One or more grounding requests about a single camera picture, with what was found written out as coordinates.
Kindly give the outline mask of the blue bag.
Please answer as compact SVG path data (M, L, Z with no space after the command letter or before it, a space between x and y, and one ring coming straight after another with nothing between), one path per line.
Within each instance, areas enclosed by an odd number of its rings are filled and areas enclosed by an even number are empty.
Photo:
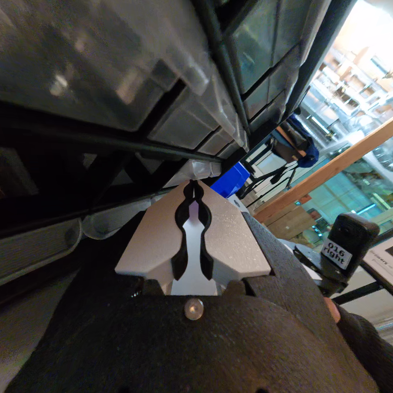
M300 168L311 168L319 160L319 150L312 135L295 112L272 132L269 145L272 152L285 162L296 162Z

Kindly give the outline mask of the white desk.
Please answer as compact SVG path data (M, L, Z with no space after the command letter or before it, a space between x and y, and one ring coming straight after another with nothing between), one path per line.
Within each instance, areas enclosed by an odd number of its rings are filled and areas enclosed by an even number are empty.
M219 296L216 283L207 280L200 268L200 237L203 225L198 218L197 203L189 208L189 219L183 229L186 235L188 252L188 265L184 275L179 281L174 281L171 290L172 295L177 296ZM305 273L300 273L300 262L294 262L295 257L290 257L290 251L295 243L279 239L283 246L278 246L278 241L269 241L267 230L257 229L262 233L263 240L267 241L264 253L272 267L272 275L261 278L253 277L245 284L245 288L251 296L260 297L287 309L296 315L302 322L312 325L314 322L322 322L321 296L317 294L316 284L311 279L306 279ZM382 337L387 337L388 328L382 328L383 323L392 323L392 295L382 289L352 300L341 305L346 311L359 315L369 320L382 331Z

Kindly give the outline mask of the small clear cabinet drawer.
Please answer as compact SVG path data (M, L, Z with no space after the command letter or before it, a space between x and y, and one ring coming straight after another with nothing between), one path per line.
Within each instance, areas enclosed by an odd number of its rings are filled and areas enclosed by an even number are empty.
M221 174L221 163L188 160L180 170L164 185L164 188L178 186L188 180L202 180L218 177Z

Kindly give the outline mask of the wooden beam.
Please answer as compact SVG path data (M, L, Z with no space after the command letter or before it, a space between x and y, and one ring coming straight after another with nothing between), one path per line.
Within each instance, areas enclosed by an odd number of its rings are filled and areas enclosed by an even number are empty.
M280 194L277 198L270 199L254 213L254 218L264 223L287 206L295 203L303 196L318 188L320 185L331 179L341 171L345 170L355 161L379 147L393 136L393 119L385 122L372 133L365 136L362 140L351 146L345 152L338 155L329 163L309 175L299 184L290 190Z

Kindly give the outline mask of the person's right hand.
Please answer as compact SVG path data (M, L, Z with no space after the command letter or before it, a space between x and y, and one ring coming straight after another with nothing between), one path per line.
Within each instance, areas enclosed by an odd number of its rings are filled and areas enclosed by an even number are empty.
M329 312L331 313L331 316L333 317L335 323L338 324L339 321L341 320L341 314L340 314L340 310L338 309L337 305L329 297L324 297L323 300L324 300Z

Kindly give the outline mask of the blue plastic bin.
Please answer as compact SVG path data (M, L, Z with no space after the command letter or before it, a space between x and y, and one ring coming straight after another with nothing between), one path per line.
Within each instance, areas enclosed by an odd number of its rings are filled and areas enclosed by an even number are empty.
M235 194L249 177L250 172L243 164L238 162L211 185L210 188L227 199Z

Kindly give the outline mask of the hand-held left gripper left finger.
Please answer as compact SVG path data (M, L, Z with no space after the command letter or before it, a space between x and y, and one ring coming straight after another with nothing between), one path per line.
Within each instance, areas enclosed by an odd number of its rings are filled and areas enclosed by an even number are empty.
M188 254L184 223L193 202L193 181L185 181L145 212L125 248L115 272L156 280L170 294L174 280L184 274Z

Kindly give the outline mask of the brown cardboard box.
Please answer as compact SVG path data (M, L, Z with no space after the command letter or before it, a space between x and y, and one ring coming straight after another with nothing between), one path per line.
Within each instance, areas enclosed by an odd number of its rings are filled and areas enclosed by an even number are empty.
M291 205L265 222L269 231L279 239L290 240L315 224L301 205Z

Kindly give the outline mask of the person's right forearm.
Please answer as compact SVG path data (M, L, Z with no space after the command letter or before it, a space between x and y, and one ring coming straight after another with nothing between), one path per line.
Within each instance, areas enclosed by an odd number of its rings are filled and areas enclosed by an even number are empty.
M393 391L393 347L381 338L365 318L336 305L340 314L337 327L362 366L375 380L380 392Z

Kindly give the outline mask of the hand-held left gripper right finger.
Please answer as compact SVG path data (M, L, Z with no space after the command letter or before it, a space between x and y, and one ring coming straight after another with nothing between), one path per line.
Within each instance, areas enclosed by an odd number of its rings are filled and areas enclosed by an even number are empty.
M231 281L268 276L268 263L243 212L201 181L194 182L199 205L201 234L200 265L221 295Z

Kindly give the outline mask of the white printed sheet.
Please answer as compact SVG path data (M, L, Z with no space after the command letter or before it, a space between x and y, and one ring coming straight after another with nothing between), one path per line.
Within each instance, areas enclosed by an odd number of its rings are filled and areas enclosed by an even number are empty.
M361 263L362 268L371 275L379 285L393 294L393 238L384 233L373 245Z

